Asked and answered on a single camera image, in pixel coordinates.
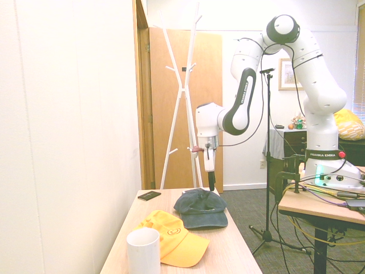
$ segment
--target gray carpet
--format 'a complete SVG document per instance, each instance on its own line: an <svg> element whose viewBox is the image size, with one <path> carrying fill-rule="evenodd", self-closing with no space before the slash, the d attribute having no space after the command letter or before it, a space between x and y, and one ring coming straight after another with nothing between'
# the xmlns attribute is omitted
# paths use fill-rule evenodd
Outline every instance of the gray carpet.
<svg viewBox="0 0 365 274"><path fill-rule="evenodd" d="M258 230L266 227L266 190L238 190L225 191L221 197L227 202L228 211L236 223L242 237L245 239L248 247L253 251L262 241L261 236L254 234L249 225L252 225ZM274 207L274 195L270 194L270 211ZM292 245L301 246L299 243L294 226L289 222L286 216L279 216L279 232L283 239ZM276 225L276 211L273 213L273 223ZM304 231L314 236L314 228L299 222ZM278 234L270 223L269 228L273 238L279 240ZM304 238L303 234L297 230L300 241L305 246L310 243ZM365 232L349 229L346 235L350 236L365 236ZM350 239L350 241L361 241L365 238ZM313 273L313 265L308 255L303 252L283 247L285 258L289 272L292 274L308 274ZM327 248L327 256L337 260L365 260L365 244L345 245ZM254 255L259 267L264 274L286 274L288 273L283 259L283 253L280 244L270 242L265 243ZM359 273L364 267L364 263L343 263L332 262L338 269L327 261L327 273Z"/></svg>

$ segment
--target yellow pillow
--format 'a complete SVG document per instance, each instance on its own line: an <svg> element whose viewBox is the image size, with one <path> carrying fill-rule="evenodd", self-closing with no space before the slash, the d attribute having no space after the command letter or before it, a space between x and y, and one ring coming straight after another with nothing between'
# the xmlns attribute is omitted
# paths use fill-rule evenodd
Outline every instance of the yellow pillow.
<svg viewBox="0 0 365 274"><path fill-rule="evenodd" d="M365 126L361 120L345 108L335 113L339 137L343 140L365 139Z"/></svg>

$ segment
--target microphone stand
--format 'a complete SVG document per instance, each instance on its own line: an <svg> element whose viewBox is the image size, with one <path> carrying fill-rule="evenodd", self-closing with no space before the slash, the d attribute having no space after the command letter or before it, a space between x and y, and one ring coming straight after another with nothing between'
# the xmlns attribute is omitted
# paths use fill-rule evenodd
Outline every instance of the microphone stand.
<svg viewBox="0 0 365 274"><path fill-rule="evenodd" d="M249 225L249 228L253 231L256 232L258 234L260 234L262 236L262 242L261 244L255 248L255 250L252 252L252 255L256 253L256 251L258 251L263 244L265 243L269 243L271 241L275 242L275 243L281 243L282 245L285 245L287 247L290 247L292 249L297 249L299 251L305 252L307 253L307 251L301 247L296 247L294 245L291 244L287 244L284 243L283 241L278 241L276 239L273 239L271 232L269 230L269 213L270 213L270 187L269 187L269 171L270 171L270 161L271 161L271 154L270 154L270 79L273 77L270 72L273 71L274 68L270 68L268 70L262 70L260 71L261 74L267 74L267 141L266 141L266 148L267 148L267 153L266 153L266 228L265 230L257 230L256 228L254 228L252 225Z"/></svg>

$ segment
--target wooden table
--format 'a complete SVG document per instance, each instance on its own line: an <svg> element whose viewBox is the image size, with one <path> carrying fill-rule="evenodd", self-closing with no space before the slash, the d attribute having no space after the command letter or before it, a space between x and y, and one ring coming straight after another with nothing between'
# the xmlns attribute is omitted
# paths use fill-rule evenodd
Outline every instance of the wooden table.
<svg viewBox="0 0 365 274"><path fill-rule="evenodd" d="M332 202L342 203L336 198L324 197ZM346 207L326 203L308 191L300 191L298 194L287 191L279 203L279 212L284 215L307 219L316 227L324 230L337 226L365 231L365 216L363 214ZM315 229L315 237L327 240L327 232ZM324 255L314 253L314 273L326 273L327 244L315 240L314 245L315 249Z"/></svg>
<svg viewBox="0 0 365 274"><path fill-rule="evenodd" d="M137 193L100 274L128 273L127 243L125 241L128 233L130 233L133 228L143 221L153 210L160 209L180 217L178 212L173 209L173 206L175 205L176 200L181 196L183 190L186 189L157 190L162 194L147 202L138 199L137 196L148 192L148 190L140 190ZM227 209L225 210L225 213L228 219L227 227L203 231L190 231L191 233L210 240L203 258L197 265L190 268L179 268L161 264L161 273L262 274Z"/></svg>

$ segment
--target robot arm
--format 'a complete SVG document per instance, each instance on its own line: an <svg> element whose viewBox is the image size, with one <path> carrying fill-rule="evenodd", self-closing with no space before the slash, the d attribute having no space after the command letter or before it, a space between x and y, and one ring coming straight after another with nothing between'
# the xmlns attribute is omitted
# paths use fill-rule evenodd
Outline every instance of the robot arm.
<svg viewBox="0 0 365 274"><path fill-rule="evenodd" d="M196 110L198 146L204 150L204 166L209 174L209 187L214 189L214 161L218 147L218 133L225 131L232 135L243 134L249 125L249 109L255 88L256 72L264 54L275 54L284 49L293 60L293 67L299 82L305 89L305 113L307 124L308 155L306 175L317 174L318 166L323 173L341 168L348 175L359 178L359 171L352 164L342 166L337 157L329 161L325 156L338 155L338 129L333 113L346 104L346 93L337 85L328 71L322 52L309 30L301 30L293 17L280 15L273 18L256 39L243 38L234 53L231 73L239 88L231 108L214 103L203 104ZM329 178L324 185L359 186L358 181L335 182Z"/></svg>

